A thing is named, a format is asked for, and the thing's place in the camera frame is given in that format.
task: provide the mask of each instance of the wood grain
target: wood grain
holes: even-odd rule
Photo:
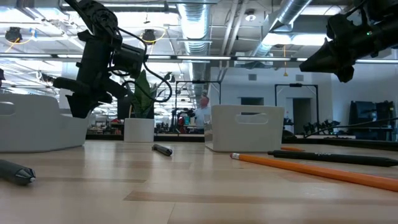
[[[121,141],[0,154],[37,173],[28,187],[0,181],[0,223],[398,223],[395,192],[232,160],[202,143],[159,144],[173,155]],[[390,151],[289,146],[398,159]],[[398,179],[398,167],[285,160]]]

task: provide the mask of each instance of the workbench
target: workbench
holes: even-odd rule
[[[398,193],[232,160],[203,143],[86,141],[84,147],[0,154],[31,167],[37,181],[0,180],[0,222],[30,223],[398,223]],[[398,159],[398,152],[289,145]],[[286,161],[398,179],[398,167]]]

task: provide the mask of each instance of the ductwork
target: ductwork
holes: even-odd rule
[[[181,15],[181,29],[186,39],[207,39],[209,36],[210,5],[208,4],[178,4]],[[207,55],[209,43],[185,42],[185,50],[189,55]],[[191,63],[190,76],[192,80],[210,80],[209,63]],[[197,103],[202,96],[202,87],[193,86]]]
[[[276,29],[281,26],[293,26],[294,20],[298,18],[301,12],[309,5],[312,0],[283,0],[280,4],[280,9],[276,12],[277,16],[268,16],[266,19],[266,29]],[[262,42],[251,53],[253,57],[264,57],[271,50],[272,45],[263,44]]]

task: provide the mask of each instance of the white storage bin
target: white storage bin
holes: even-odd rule
[[[279,150],[283,123],[282,107],[215,105],[205,118],[206,147],[215,152]]]

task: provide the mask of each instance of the person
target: person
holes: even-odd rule
[[[209,98],[207,96],[202,96],[200,99],[200,108],[195,110],[195,122],[197,124],[197,130],[200,134],[205,133],[205,115],[211,114],[208,104]]]

